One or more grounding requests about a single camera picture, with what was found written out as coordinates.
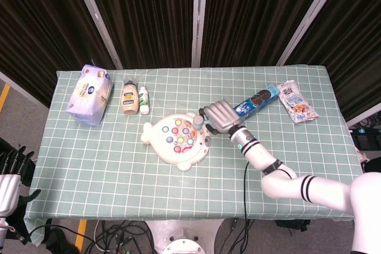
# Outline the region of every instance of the grid pattern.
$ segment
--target grid pattern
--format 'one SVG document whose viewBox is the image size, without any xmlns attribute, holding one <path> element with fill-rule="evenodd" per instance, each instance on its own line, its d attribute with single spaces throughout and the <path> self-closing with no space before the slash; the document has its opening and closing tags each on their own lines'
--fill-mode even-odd
<svg viewBox="0 0 381 254">
<path fill-rule="evenodd" d="M 245 124 L 261 143 L 297 174 L 344 183 L 361 168 L 324 67 L 184 68 L 110 71 L 114 88 L 100 126 L 80 126 L 65 108 L 79 71 L 58 72 L 58 84 L 43 134 L 28 204 L 29 230 L 50 217 L 102 219 L 192 219 L 243 217 L 246 160 L 227 136 L 214 136 L 208 155 L 189 171 L 166 164 L 140 142 L 143 124 L 174 113 L 194 112 L 225 99 L 236 105 L 270 83 L 294 79 L 319 117 L 294 124 L 280 101 Z M 123 114 L 123 79 L 137 78 L 150 96 L 149 115 Z M 249 168 L 249 218 L 350 219 L 348 214 L 293 199 L 270 199 L 261 173 Z M 43 231 L 34 236 L 42 240 Z"/>
</svg>

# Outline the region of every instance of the bottle cap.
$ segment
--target bottle cap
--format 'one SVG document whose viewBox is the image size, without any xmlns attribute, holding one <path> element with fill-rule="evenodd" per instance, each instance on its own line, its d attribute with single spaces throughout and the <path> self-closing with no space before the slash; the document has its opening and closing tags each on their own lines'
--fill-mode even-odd
<svg viewBox="0 0 381 254">
<path fill-rule="evenodd" d="M 149 106 L 148 105 L 142 105 L 140 107 L 140 113 L 143 115 L 149 114 Z"/>
</svg>

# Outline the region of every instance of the mayonnaise bottle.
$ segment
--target mayonnaise bottle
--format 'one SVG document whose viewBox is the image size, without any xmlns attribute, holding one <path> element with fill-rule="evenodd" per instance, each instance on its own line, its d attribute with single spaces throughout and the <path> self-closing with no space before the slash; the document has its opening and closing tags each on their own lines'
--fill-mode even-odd
<svg viewBox="0 0 381 254">
<path fill-rule="evenodd" d="M 133 80 L 125 81 L 121 93 L 121 108 L 124 114 L 136 114 L 139 110 L 139 95 Z"/>
</svg>

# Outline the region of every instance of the black stripe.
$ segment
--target black stripe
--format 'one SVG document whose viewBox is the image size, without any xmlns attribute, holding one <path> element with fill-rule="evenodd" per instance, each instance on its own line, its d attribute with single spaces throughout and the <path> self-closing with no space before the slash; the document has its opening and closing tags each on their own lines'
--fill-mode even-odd
<svg viewBox="0 0 381 254">
<path fill-rule="evenodd" d="M 307 201 L 304 197 L 304 194 L 303 194 L 303 187 L 304 187 L 304 183 L 306 181 L 306 179 L 308 179 L 309 177 L 311 177 L 310 175 L 306 176 L 304 179 L 303 179 L 303 182 L 302 182 L 302 186 L 300 187 L 300 194 L 302 194 L 302 198 L 303 200 Z"/>
<path fill-rule="evenodd" d="M 285 172 L 285 173 L 290 177 L 290 179 L 292 180 L 291 175 L 290 175 L 288 172 L 286 172 L 285 170 L 283 170 L 283 169 L 276 169 L 275 171 L 282 171 L 282 172 Z"/>
<path fill-rule="evenodd" d="M 242 151 L 251 143 L 251 142 L 253 142 L 253 141 L 256 141 L 256 138 L 253 138 L 253 139 L 251 139 L 248 143 L 246 143 L 245 144 L 245 146 L 244 147 L 242 147 L 242 149 L 241 149 L 241 153 L 242 153 Z"/>
<path fill-rule="evenodd" d="M 308 181 L 308 183 L 307 183 L 307 185 L 306 185 L 306 187 L 305 187 L 305 196 L 307 197 L 307 200 L 308 200 L 309 202 L 311 202 L 311 203 L 312 203 L 312 201 L 310 200 L 310 196 L 308 195 L 308 188 L 309 188 L 309 186 L 310 186 L 311 181 L 312 181 L 314 178 L 316 178 L 316 176 L 310 178 L 310 180 Z"/>
<path fill-rule="evenodd" d="M 246 153 L 250 150 L 251 147 L 255 146 L 256 144 L 259 144 L 259 141 L 254 142 L 250 147 L 248 147 L 242 154 L 245 156 Z"/>
</svg>

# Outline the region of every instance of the oreo package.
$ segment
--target oreo package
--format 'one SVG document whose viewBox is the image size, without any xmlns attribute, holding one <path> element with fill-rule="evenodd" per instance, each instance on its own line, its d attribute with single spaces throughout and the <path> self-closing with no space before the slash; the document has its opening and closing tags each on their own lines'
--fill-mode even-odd
<svg viewBox="0 0 381 254">
<path fill-rule="evenodd" d="M 265 89 L 260 90 L 252 97 L 234 107 L 234 111 L 241 120 L 256 114 L 259 110 L 272 103 L 279 96 L 279 89 L 273 84 L 269 84 Z"/>
</svg>

